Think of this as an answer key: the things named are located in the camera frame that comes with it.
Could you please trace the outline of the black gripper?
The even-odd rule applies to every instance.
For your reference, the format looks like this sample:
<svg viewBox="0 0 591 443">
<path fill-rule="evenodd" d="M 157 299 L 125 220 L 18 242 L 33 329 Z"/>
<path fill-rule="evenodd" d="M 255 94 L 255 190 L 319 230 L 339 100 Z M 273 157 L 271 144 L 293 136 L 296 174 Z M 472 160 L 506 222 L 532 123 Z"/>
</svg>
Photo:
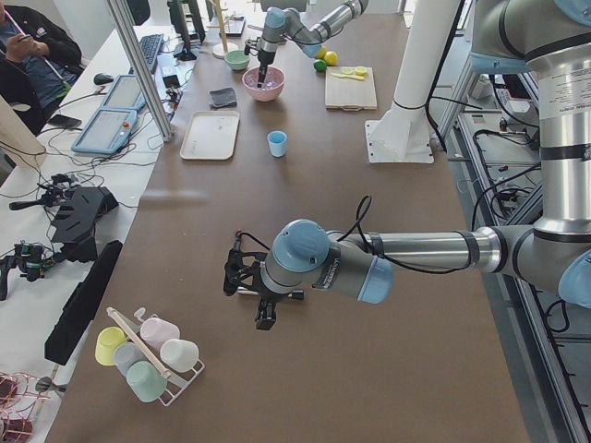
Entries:
<svg viewBox="0 0 591 443">
<path fill-rule="evenodd" d="M 274 51 L 268 52 L 265 50 L 258 50 L 258 60 L 259 60 L 259 73 L 258 73 L 258 81 L 257 87 L 259 89 L 262 88 L 264 84 L 264 69 L 267 69 L 268 66 L 272 65 L 274 62 Z"/>
<path fill-rule="evenodd" d="M 276 322 L 276 304 L 280 297 L 261 296 L 259 298 L 258 313 L 255 318 L 256 329 L 271 329 Z"/>
</svg>

